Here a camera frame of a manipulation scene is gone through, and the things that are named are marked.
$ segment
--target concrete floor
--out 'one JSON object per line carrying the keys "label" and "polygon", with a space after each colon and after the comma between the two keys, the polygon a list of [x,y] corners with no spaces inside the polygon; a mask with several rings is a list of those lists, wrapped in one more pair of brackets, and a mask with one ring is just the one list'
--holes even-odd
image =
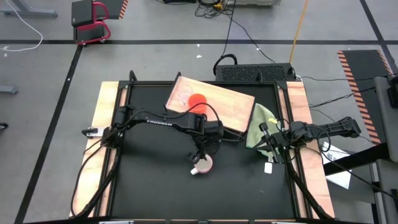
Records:
{"label": "concrete floor", "polygon": [[[234,20],[253,39],[292,40],[304,0],[283,0],[270,8],[237,7]],[[398,2],[366,1],[386,40],[398,40],[394,9]],[[35,7],[58,12],[58,18],[28,17],[45,40],[72,40],[70,3],[66,0],[31,0]],[[167,6],[155,0],[130,1],[120,21],[108,21],[113,40],[223,40],[228,31],[226,16],[195,17],[195,4]],[[19,49],[26,45],[1,44],[4,40],[37,40],[39,37],[18,18],[0,15],[0,47]],[[231,39],[248,39],[233,24]],[[359,0],[310,1],[300,40],[377,40]],[[197,80],[214,80],[212,67],[222,44],[92,45],[84,48],[49,153],[45,160],[25,222],[66,218],[74,181],[81,164],[86,139],[80,131],[91,124],[102,81],[125,80],[133,69],[139,80],[173,80],[177,72]],[[289,60],[290,45],[260,45],[276,62]],[[398,46],[389,45],[398,58]],[[337,50],[377,49],[379,45],[298,45],[293,66],[298,75],[314,78],[344,78]],[[18,95],[0,95],[0,120],[10,125],[0,133],[0,218],[12,223],[21,204],[44,137],[52,119],[76,46],[44,44],[36,50],[0,54],[0,83],[16,85]],[[230,44],[239,63],[269,63],[252,44]],[[308,101],[316,104],[351,92],[346,82],[322,83],[304,80]],[[351,116],[364,124],[353,98],[319,108],[333,119]],[[314,123],[329,123],[312,112]],[[333,138],[340,149],[360,151],[370,146],[364,139]],[[370,205],[332,198],[336,216],[353,222],[373,222]]]}

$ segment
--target green towel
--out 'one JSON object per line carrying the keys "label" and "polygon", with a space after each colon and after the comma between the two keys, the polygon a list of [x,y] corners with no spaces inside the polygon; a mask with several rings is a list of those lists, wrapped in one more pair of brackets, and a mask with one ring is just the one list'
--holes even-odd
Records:
{"label": "green towel", "polygon": [[[259,125],[263,122],[266,122],[268,125],[268,132],[269,134],[274,134],[279,132],[277,129],[275,123],[268,121],[270,118],[274,118],[275,116],[272,114],[271,111],[269,111],[267,108],[264,106],[256,103],[254,105],[254,111],[253,111],[253,116],[252,120],[249,125],[249,131],[248,135],[246,137],[246,147],[251,149],[253,148],[260,140],[261,137],[263,137],[264,133],[260,130]],[[259,152],[263,153],[265,156],[272,155],[272,153],[267,153],[266,151],[260,151]]]}

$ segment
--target caster wheel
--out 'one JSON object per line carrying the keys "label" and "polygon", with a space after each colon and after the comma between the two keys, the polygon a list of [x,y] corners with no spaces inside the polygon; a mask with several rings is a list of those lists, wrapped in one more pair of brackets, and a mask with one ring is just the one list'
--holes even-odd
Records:
{"label": "caster wheel", "polygon": [[0,130],[6,129],[6,128],[8,128],[7,123],[0,123]]}

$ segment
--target wooden cutting board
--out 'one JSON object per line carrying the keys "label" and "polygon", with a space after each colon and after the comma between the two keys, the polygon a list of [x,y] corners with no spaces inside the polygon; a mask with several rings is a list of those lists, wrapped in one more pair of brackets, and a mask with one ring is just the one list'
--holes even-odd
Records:
{"label": "wooden cutting board", "polygon": [[[242,133],[246,131],[254,104],[254,96],[179,77],[167,101],[166,108],[179,113],[184,112],[189,109],[189,97],[196,93],[206,97],[207,103],[214,107],[225,127]],[[209,107],[205,113],[208,121],[217,120]]]}

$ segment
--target wooden board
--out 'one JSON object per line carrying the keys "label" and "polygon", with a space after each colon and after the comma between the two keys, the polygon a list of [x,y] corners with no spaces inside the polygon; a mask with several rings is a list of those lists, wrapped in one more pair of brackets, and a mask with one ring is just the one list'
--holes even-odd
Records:
{"label": "wooden board", "polygon": [[[207,103],[214,107],[224,126],[242,133],[246,131],[254,97],[243,93],[179,77],[167,101],[166,108],[176,112],[188,110],[187,100],[190,95],[195,93],[206,97]],[[216,120],[216,116],[210,108],[206,109],[206,115],[209,121]]]}
{"label": "wooden board", "polygon": [[[288,92],[290,98],[290,104],[292,106],[292,112],[294,120],[296,121],[305,121],[308,123],[312,123],[310,110],[308,107],[307,96],[305,94],[303,83],[300,82],[288,82]],[[95,115],[93,118],[93,126],[109,126],[111,124],[111,118],[113,114],[113,109],[115,105],[116,93],[118,90],[118,82],[103,82],[101,86],[101,90],[99,92],[97,107],[95,110]],[[279,91],[282,105],[282,112],[284,117],[287,117],[286,105],[284,103],[283,92]],[[124,102],[124,97],[126,96],[126,92],[124,91],[122,94],[121,102]],[[89,139],[87,146],[90,146],[95,139]],[[308,147],[312,149],[317,149],[316,142],[311,142]],[[90,150],[86,153],[85,158],[87,158],[93,151]],[[300,151],[302,160],[303,160],[303,168],[305,173],[305,178],[307,181],[307,186],[312,195],[315,197],[317,202],[322,206],[322,208],[327,212],[327,214],[334,217],[333,206],[331,204],[330,195],[328,191],[328,186],[326,183],[325,173],[323,171],[322,159],[316,152],[313,152],[309,149],[302,149]],[[83,169],[83,172],[80,177],[80,184],[78,186],[78,190],[76,192],[76,197],[73,202],[75,212],[79,212],[86,203],[90,200],[92,195],[95,193],[98,188],[98,182],[100,180],[100,175],[103,167],[105,150],[102,149],[97,155],[95,155],[92,161],[89,161],[86,167]],[[305,217],[305,207],[303,202],[302,194],[297,187],[297,198],[298,204],[300,207],[301,217]],[[100,215],[105,215],[105,209],[107,206],[107,198],[109,195],[109,191],[106,190],[103,195],[103,201],[101,204]]]}

